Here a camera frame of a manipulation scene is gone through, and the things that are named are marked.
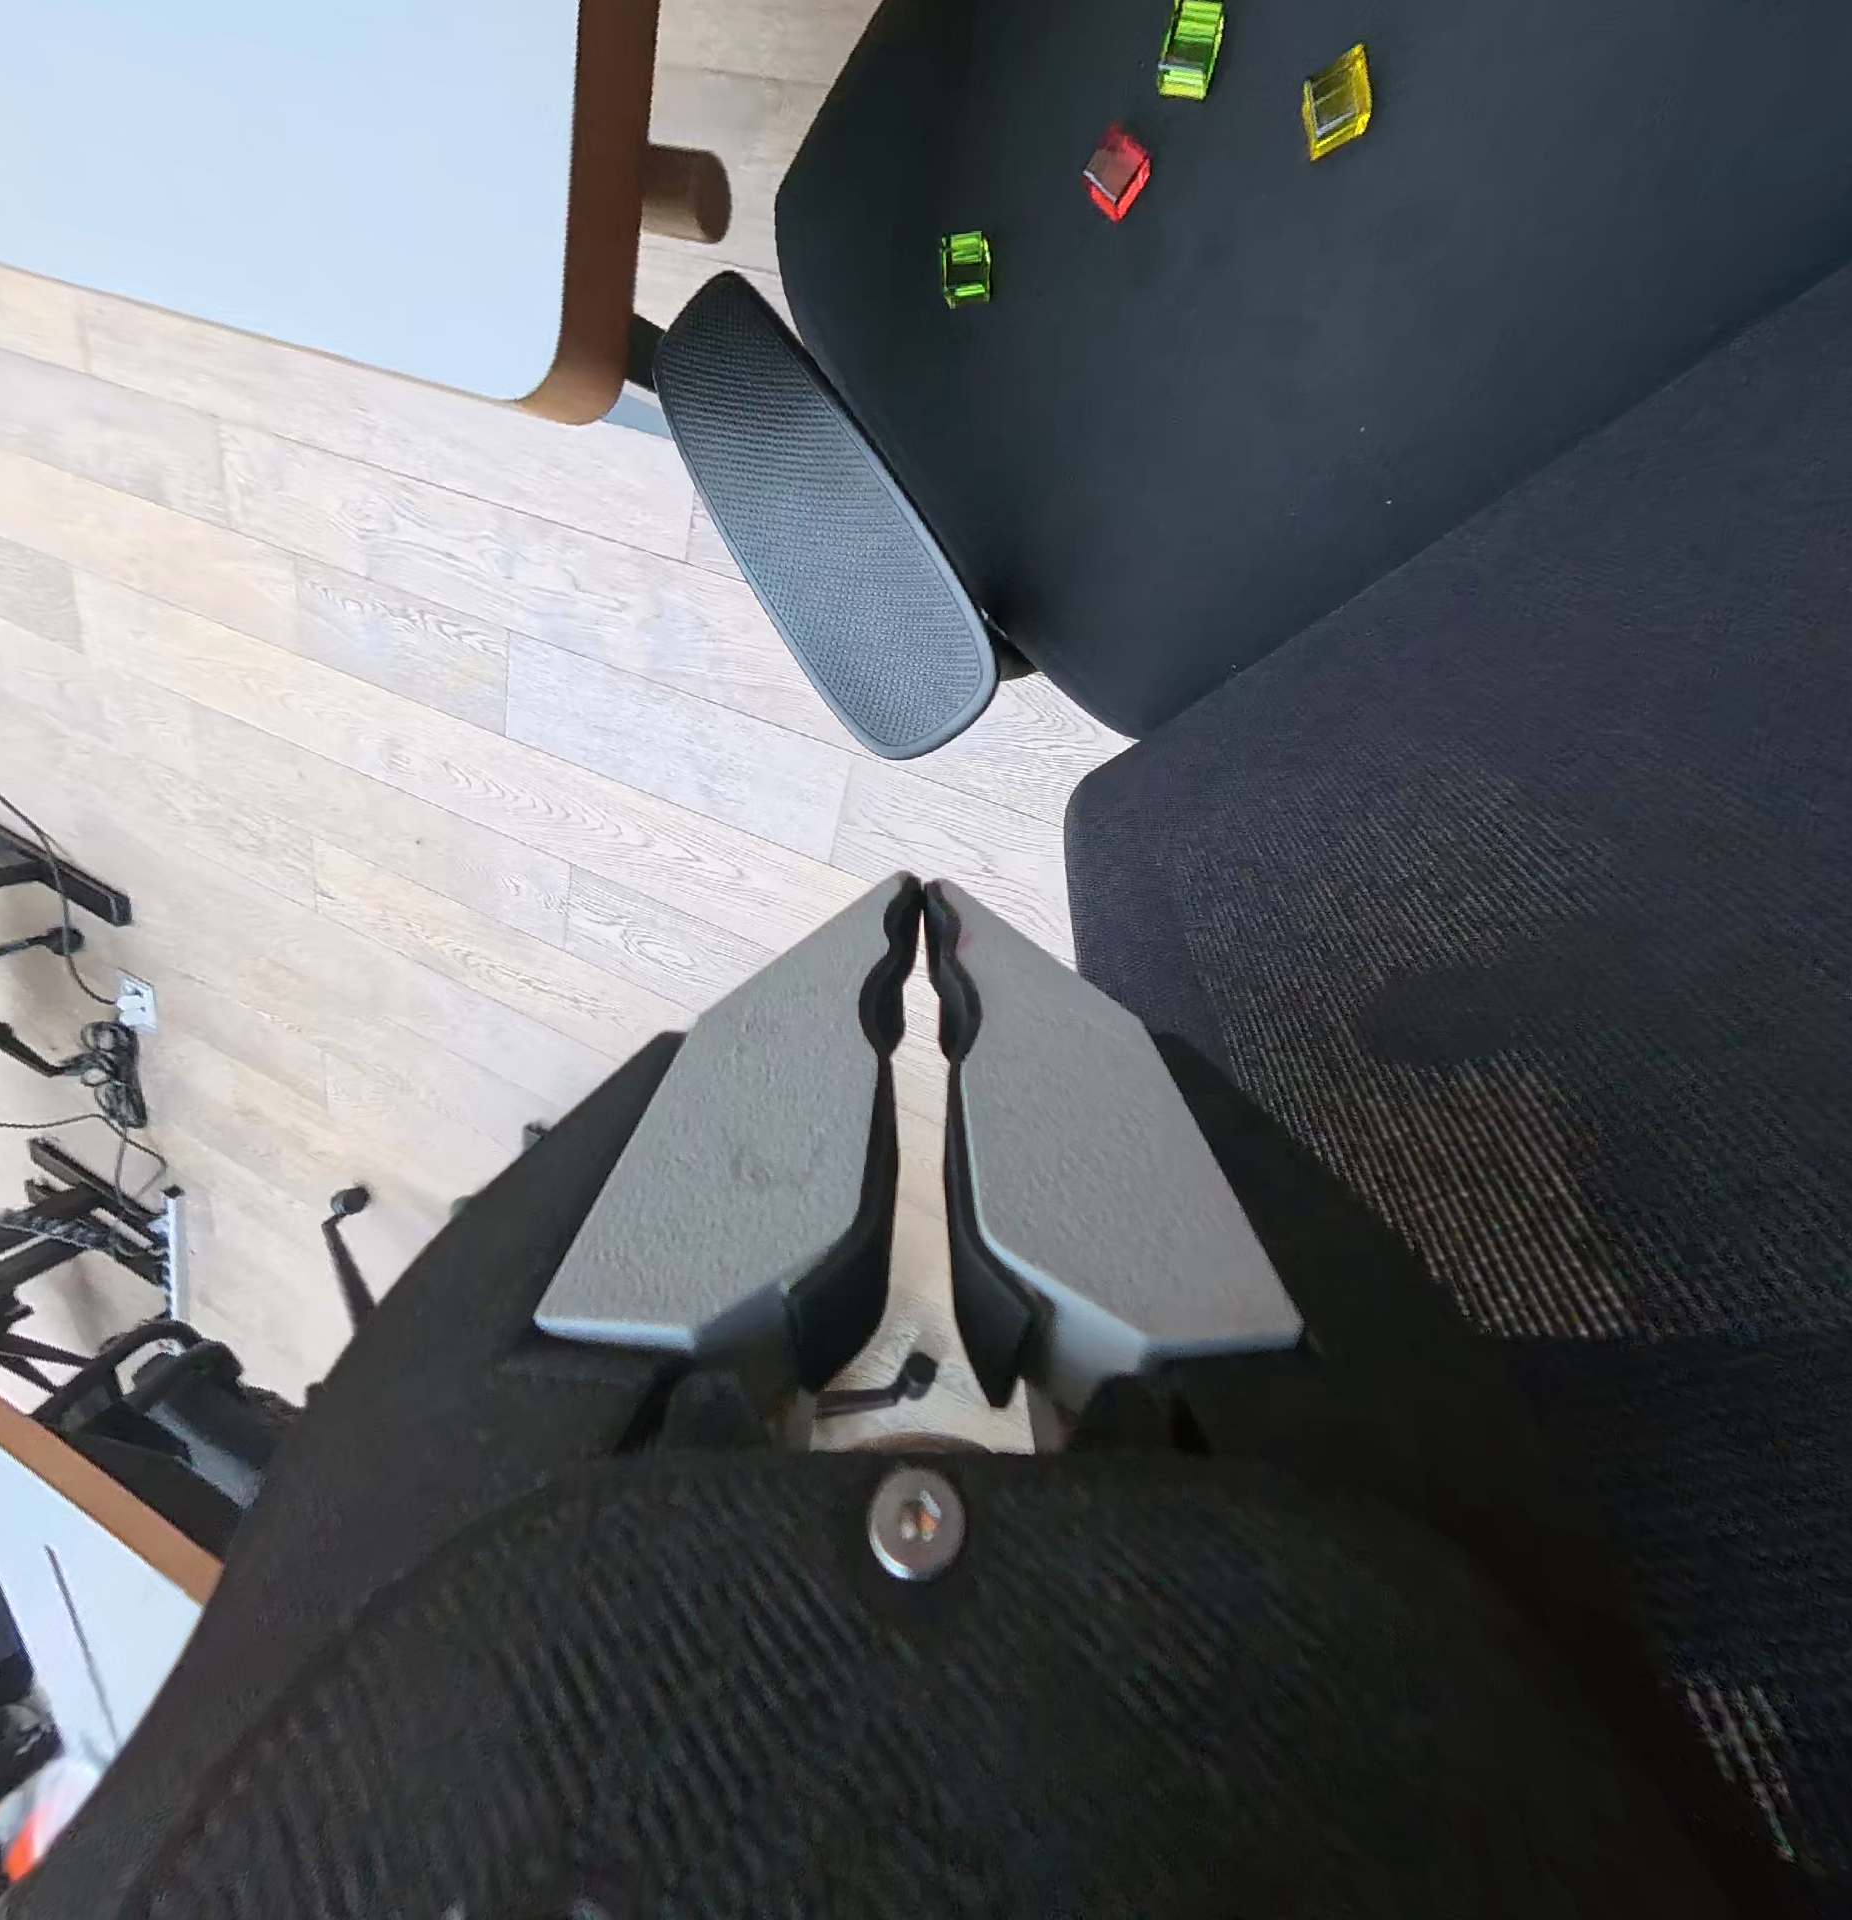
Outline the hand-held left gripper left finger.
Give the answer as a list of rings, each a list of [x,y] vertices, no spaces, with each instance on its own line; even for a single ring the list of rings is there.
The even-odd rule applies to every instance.
[[[921,883],[876,883],[703,1011],[537,1307],[569,1342],[821,1390],[889,1302],[894,1054]]]

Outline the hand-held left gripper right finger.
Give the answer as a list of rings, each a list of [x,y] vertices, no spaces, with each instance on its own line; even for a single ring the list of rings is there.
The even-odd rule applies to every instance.
[[[1086,1405],[1110,1379],[1298,1349],[1298,1304],[1142,1020],[960,883],[921,907],[950,1289],[989,1402]]]

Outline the yellow transparent cube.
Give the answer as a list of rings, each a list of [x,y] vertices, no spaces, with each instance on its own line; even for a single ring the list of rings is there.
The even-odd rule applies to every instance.
[[[1368,43],[1357,41],[1304,80],[1304,138],[1312,163],[1362,138],[1372,117],[1374,85]]]

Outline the grey desk with brown edge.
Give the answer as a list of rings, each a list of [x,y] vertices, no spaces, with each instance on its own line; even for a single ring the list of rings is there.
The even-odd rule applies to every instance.
[[[100,1375],[45,1423],[0,1390],[0,1908],[194,1634],[250,1487],[194,1405]]]
[[[720,243],[651,137],[658,3],[0,1],[0,264],[605,419],[645,231]]]

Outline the black metal bar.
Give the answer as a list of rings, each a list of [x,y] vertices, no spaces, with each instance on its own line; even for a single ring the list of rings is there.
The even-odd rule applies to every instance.
[[[62,909],[85,913],[110,928],[135,924],[125,890],[80,869],[43,829],[0,819],[0,892],[27,885],[45,887]]]

